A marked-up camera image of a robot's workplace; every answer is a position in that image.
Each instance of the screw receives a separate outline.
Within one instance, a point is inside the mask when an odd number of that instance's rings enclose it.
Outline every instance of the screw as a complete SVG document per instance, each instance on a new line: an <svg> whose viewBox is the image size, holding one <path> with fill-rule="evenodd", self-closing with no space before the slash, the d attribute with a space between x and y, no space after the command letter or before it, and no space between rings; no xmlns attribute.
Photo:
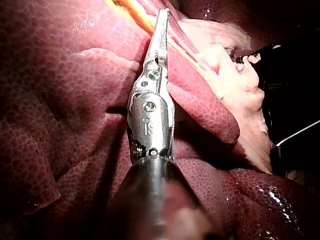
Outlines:
<svg viewBox="0 0 320 240"><path fill-rule="evenodd" d="M148 78L150 80L156 80L159 78L159 72L156 70L151 70L148 72Z"/></svg>
<svg viewBox="0 0 320 240"><path fill-rule="evenodd" d="M157 151L156 151L156 150L152 150L152 151L150 152L150 155L152 155L152 156L157 155Z"/></svg>
<svg viewBox="0 0 320 240"><path fill-rule="evenodd" d="M147 101L144 105L143 105L143 109L148 112L151 113L154 110L156 110L156 105L152 102L152 101Z"/></svg>

